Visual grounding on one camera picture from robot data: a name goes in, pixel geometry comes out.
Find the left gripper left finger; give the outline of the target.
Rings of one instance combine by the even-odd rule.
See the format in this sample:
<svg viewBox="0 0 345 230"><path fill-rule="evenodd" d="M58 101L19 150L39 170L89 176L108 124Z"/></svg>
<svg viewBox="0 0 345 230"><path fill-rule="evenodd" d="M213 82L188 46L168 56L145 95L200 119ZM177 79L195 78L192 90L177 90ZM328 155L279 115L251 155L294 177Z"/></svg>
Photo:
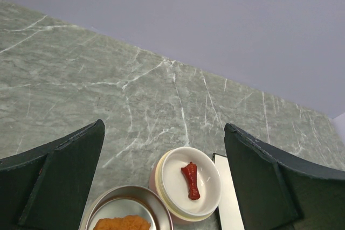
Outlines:
<svg viewBox="0 0 345 230"><path fill-rule="evenodd" d="M97 120L1 159L1 229L78 229L105 138Z"/></svg>

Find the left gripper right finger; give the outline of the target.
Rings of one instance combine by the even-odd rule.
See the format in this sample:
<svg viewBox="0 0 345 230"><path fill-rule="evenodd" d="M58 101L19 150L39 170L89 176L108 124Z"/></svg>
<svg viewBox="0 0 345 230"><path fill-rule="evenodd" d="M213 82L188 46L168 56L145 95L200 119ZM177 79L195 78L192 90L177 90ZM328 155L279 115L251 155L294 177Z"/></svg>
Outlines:
<svg viewBox="0 0 345 230"><path fill-rule="evenodd" d="M245 229L344 229L344 171L226 124L225 149Z"/></svg>

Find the red bone-shaped meat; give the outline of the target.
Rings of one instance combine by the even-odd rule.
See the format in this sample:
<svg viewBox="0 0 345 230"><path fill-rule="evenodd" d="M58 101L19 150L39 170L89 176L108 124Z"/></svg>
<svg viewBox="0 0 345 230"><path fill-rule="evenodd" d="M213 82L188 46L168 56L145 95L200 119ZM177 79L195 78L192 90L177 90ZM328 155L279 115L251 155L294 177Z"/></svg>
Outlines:
<svg viewBox="0 0 345 230"><path fill-rule="evenodd" d="M189 162L188 165L181 168L181 172L187 181L188 198L191 200L198 200L201 196L197 186L197 165Z"/></svg>

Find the orange fried nugget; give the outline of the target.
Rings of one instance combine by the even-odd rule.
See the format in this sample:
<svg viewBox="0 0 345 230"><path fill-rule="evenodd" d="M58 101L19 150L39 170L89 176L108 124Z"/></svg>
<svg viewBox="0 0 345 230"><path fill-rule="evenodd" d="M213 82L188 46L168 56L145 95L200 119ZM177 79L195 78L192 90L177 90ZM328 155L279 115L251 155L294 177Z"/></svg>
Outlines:
<svg viewBox="0 0 345 230"><path fill-rule="evenodd" d="M99 219L93 230L149 230L151 223L139 215Z"/></svg>

